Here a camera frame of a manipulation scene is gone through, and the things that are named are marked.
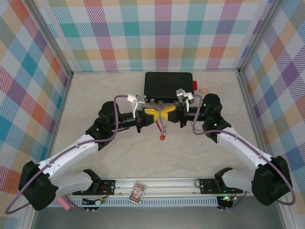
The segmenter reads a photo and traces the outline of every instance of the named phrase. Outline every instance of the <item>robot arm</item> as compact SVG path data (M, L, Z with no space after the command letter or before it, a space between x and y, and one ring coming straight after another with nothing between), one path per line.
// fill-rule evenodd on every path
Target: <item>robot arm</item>
M185 93L183 90L177 91L177 95L180 102L164 108L161 113L150 108L143 108L142 98L129 95L128 101L132 102L132 112L121 114L117 106L119 129L135 126L138 133L140 133L142 127L153 124L160 115L173 123L179 122L181 128L186 126L188 120L194 120L197 107L189 106L189 103L193 100L192 95ZM215 94L208 94L203 99L203 105L200 107L197 121L203 122L203 129L205 131L224 130L237 135L231 125L220 116L221 109L222 105L220 104L219 97ZM49 165L23 192L23 195L35 210L44 209L56 197L75 191L85 191L89 188L94 189L99 187L100 178L91 170L84 170L70 177L61 176L70 167L109 144L109 142L96 143L95 141L109 139L113 135L115 125L113 102L106 102L99 111L99 118L94 121L94 124L86 131L86 134L71 145L75 147L74 149L56 159L53 164L51 164L51 161L54 160L56 155L38 164L30 161L24 166L20 178L19 190L37 172L46 167L46 165ZM241 174L232 170L232 168L226 168L221 172L220 176L217 173L217 176L215 175L215 181L217 180L220 189L221 187L235 187L245 191L252 191L254 196L264 205L270 205L289 192L289 188L279 175L240 140L226 133L209 133L207 137L233 152L251 171L249 175L245 175L244 173ZM286 161L280 156L273 158L259 149L257 150L261 155L276 165L291 184Z
M182 100L192 99L187 94L181 96ZM187 106L180 103L175 107L164 109L161 115L171 122L180 122L180 127L184 127L187 120L195 121L197 112L197 107L189 107L189 110L186 110L185 107ZM252 192L256 199L266 206L290 191L286 184L287 182L292 186L287 162L281 156L274 158L262 152L243 139L221 116L222 105L217 95L207 94L199 109L197 121L203 121L202 128L206 136L229 149L250 169L250 174L240 173L232 168L225 168L216 173L215 182L219 191L224 187L235 187ZM275 166L283 176L270 164Z

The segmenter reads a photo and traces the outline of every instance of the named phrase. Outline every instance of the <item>metal clamp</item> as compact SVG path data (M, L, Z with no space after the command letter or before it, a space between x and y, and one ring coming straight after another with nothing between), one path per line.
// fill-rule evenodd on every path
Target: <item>metal clamp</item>
M192 93L191 92L186 93L185 90L183 90L181 88L181 89L178 89L176 91L176 94L177 94L177 97L178 97L178 100L179 100L180 103L185 102L186 111L189 112L189 108L190 108L189 101L194 100L194 97L193 97Z
M141 111L144 107L144 97L128 94L127 100L132 103L132 115L135 118L135 112Z

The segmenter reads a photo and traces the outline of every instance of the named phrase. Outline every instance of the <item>red tag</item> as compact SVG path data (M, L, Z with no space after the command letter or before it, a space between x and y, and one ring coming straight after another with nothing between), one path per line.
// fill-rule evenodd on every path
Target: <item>red tag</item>
M193 81L193 88L194 88L194 91L197 91L197 89L198 89L196 80Z

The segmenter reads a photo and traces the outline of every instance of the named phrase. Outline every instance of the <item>cable tie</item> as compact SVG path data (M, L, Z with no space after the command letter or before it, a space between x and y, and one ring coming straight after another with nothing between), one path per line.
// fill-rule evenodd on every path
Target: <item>cable tie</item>
M76 146L76 148L79 148L78 142L74 142L74 145Z

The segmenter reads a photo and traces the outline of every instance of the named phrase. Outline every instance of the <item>black mounting bracket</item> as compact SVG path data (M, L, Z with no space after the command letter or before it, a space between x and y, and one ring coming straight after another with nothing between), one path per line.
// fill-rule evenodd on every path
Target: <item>black mounting bracket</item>
M216 185L215 179L199 179L199 187L201 194L235 194L235 188L225 187L219 189ZM236 194L241 194L241 189L236 189Z
M114 195L115 180L101 180L100 177L96 173L94 173L91 169L85 169L84 172L87 173L89 176L91 176L93 183L90 186L90 188L86 191L73 192L74 196L82 196L82 195L113 196Z

